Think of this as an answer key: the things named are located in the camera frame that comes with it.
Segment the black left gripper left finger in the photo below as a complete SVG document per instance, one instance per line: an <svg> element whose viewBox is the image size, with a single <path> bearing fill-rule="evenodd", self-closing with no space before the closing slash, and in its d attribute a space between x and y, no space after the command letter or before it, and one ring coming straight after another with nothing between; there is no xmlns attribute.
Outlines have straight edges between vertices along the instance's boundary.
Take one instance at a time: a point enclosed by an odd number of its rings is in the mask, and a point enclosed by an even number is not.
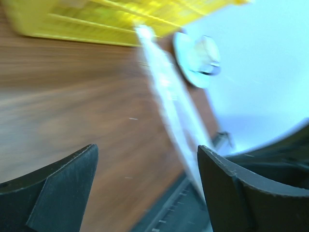
<svg viewBox="0 0 309 232"><path fill-rule="evenodd" d="M2 232L78 232L98 164L98 147L0 185Z"/></svg>

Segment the yellow plastic basket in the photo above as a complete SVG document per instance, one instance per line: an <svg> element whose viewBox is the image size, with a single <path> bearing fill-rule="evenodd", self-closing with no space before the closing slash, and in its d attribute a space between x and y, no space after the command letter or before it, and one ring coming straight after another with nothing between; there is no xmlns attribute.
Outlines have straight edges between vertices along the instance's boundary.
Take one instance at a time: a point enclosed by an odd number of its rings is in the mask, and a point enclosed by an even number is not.
<svg viewBox="0 0 309 232"><path fill-rule="evenodd" d="M25 36L138 46L135 26L165 37L242 0L3 0L13 29Z"/></svg>

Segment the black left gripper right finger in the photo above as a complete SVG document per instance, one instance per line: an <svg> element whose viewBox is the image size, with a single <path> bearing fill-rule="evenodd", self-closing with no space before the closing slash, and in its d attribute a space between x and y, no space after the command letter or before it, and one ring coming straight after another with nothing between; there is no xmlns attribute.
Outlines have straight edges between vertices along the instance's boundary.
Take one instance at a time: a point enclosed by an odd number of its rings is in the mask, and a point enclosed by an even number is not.
<svg viewBox="0 0 309 232"><path fill-rule="evenodd" d="M309 191L243 168L206 146L197 151L215 232L307 232Z"/></svg>

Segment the clear white-dotted zip bag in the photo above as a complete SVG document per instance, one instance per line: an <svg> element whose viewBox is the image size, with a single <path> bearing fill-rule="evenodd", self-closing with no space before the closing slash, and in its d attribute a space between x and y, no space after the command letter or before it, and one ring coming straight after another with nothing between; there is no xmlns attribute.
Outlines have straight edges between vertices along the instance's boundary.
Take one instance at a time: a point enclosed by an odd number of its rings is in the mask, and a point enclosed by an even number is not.
<svg viewBox="0 0 309 232"><path fill-rule="evenodd" d="M205 198L197 161L199 145L213 148L211 137L194 104L183 78L176 71L171 54L155 40L146 25L135 27L149 69L150 86L159 113L188 179Z"/></svg>

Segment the cream mug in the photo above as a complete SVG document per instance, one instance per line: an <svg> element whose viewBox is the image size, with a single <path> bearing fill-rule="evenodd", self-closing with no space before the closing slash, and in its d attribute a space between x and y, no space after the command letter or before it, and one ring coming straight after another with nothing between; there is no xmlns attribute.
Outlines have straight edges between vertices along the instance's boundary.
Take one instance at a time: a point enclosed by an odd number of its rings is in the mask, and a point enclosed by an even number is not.
<svg viewBox="0 0 309 232"><path fill-rule="evenodd" d="M201 36L193 46L193 70L205 75L218 75L221 58L217 44L210 36Z"/></svg>

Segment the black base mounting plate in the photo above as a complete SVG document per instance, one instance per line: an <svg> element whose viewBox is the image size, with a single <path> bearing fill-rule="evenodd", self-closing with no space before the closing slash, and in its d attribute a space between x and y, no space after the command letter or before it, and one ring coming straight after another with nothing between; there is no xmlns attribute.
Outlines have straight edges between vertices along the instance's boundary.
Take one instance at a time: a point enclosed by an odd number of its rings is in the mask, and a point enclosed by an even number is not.
<svg viewBox="0 0 309 232"><path fill-rule="evenodd" d="M131 231L211 232L212 227L206 204L181 174Z"/></svg>

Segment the mint green saucer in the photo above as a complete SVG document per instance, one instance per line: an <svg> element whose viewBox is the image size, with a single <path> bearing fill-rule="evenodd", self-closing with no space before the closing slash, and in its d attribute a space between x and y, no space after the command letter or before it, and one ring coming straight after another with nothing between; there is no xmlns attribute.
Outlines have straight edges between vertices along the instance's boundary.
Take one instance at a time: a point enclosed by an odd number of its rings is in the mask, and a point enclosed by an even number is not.
<svg viewBox="0 0 309 232"><path fill-rule="evenodd" d="M194 87L206 89L210 83L210 75L205 73L213 71L213 67L201 64L194 51L193 40L187 34L176 32L173 35L173 48L185 79Z"/></svg>

